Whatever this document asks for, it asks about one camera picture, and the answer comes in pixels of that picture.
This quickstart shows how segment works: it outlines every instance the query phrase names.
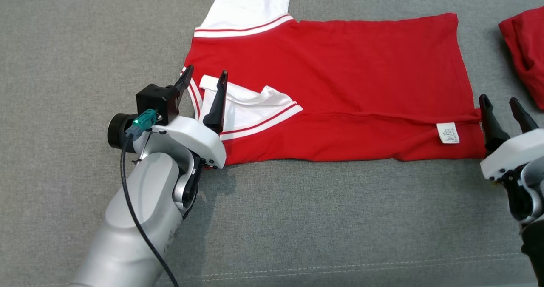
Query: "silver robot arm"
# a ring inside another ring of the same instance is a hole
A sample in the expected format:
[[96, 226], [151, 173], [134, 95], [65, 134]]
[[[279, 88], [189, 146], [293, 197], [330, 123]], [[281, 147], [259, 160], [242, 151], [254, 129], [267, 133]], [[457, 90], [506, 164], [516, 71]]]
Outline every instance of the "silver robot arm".
[[510, 213], [520, 224], [521, 252], [531, 260], [539, 286], [544, 286], [544, 130], [516, 98], [510, 108], [522, 134], [510, 138], [493, 115], [493, 105], [480, 96], [482, 128], [488, 157], [480, 163], [484, 177], [503, 185]]
[[[225, 164], [226, 151], [219, 134], [223, 130], [226, 75], [224, 71], [218, 82], [218, 88], [224, 93], [216, 95], [216, 109], [212, 107], [204, 123], [177, 116], [181, 94], [173, 93], [175, 114], [127, 143], [130, 152], [139, 155], [126, 183], [130, 200], [138, 222], [162, 257], [192, 209], [202, 171], [206, 167], [220, 169]], [[190, 73], [184, 76], [180, 78], [182, 83], [190, 79]], [[165, 88], [165, 93], [171, 92], [171, 87]], [[118, 114], [112, 119], [108, 127], [110, 145], [121, 145], [126, 138], [125, 130], [135, 117]], [[151, 287], [162, 271], [136, 227], [121, 188], [109, 203], [105, 219], [70, 286]]]
[[[127, 179], [138, 221], [163, 256], [178, 233], [183, 216], [172, 200], [178, 175], [178, 165], [168, 154], [153, 153]], [[72, 286], [149, 287], [162, 270], [136, 229], [121, 189], [109, 203]]]

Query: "care label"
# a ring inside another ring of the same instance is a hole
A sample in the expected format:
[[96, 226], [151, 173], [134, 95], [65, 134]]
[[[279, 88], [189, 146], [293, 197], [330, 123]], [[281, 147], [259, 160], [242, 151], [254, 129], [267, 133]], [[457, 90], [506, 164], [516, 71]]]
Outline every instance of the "care label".
[[440, 140], [443, 144], [458, 144], [459, 135], [455, 128], [455, 123], [437, 123], [436, 128], [439, 130]]

